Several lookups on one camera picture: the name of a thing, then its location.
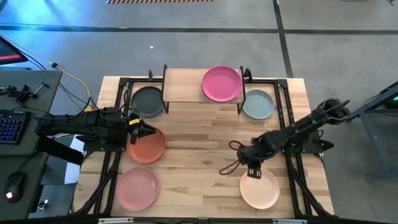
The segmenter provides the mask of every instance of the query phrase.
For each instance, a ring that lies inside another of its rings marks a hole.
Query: yellow cable
[[[37,54],[31,52],[30,50],[26,49],[25,47],[23,47],[23,46],[21,46],[21,45],[15,43],[15,42],[12,41],[11,39],[8,39],[6,36],[4,36],[4,35],[2,35],[2,34],[0,34],[0,36],[3,37],[4,39],[10,41],[11,43],[17,45],[18,47],[24,49],[25,51],[31,53],[32,55],[35,55],[36,57],[38,57],[38,58],[40,58],[40,59],[42,59],[42,60],[48,62],[49,64],[51,64],[51,65],[53,64],[53,62],[51,62],[49,59],[47,59],[47,58],[45,58],[45,57],[41,57],[41,56],[39,56],[39,55],[37,55]],[[77,78],[77,77],[74,77],[73,75],[69,74],[65,69],[63,69],[63,68],[60,67],[59,65],[57,65],[56,68],[59,69],[61,72],[67,74],[68,76],[74,78],[75,80],[81,82],[81,84],[83,84],[83,85],[85,86],[86,90],[87,90],[88,97],[91,97],[90,89],[88,88],[88,86],[87,86],[87,84],[86,84],[85,82],[83,82],[81,79],[79,79],[79,78]]]

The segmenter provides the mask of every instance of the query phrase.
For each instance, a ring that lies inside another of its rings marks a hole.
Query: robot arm
[[[345,105],[349,101],[341,102],[330,98],[321,103],[311,114],[292,123],[280,131],[269,131],[258,138],[253,138],[250,146],[239,146],[237,157],[242,165],[248,165],[248,176],[261,178],[261,163],[274,157],[280,148],[288,145],[299,145],[308,136],[325,124],[337,125],[349,115]]]
[[[58,133],[81,134],[77,138],[84,143],[94,144],[96,149],[112,151],[112,147],[124,146],[127,134],[131,135],[131,144],[137,138],[155,134],[156,129],[135,113],[128,118],[123,116],[119,108],[104,108],[81,112],[74,116],[46,114],[37,118],[35,132],[39,136],[52,136]]]

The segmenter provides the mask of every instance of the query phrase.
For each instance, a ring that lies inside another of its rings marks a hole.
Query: white paper
[[[84,142],[78,140],[76,137],[78,135],[75,135],[73,137],[73,141],[70,144],[70,147],[74,150],[77,150],[81,153],[83,153],[83,147],[85,145]],[[79,173],[80,173],[80,166],[73,164],[71,162],[67,163],[67,171],[65,173],[65,184],[72,184],[76,183],[77,180],[79,179]]]

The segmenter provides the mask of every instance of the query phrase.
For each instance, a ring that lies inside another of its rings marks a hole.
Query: dark gray plate
[[[138,111],[143,118],[156,116],[163,110],[162,92],[160,89],[147,86],[139,89],[133,94],[130,107]]]

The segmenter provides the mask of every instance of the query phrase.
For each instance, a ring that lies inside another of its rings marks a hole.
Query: computer mouse
[[[14,172],[6,180],[4,196],[8,203],[18,202],[24,194],[24,172]]]

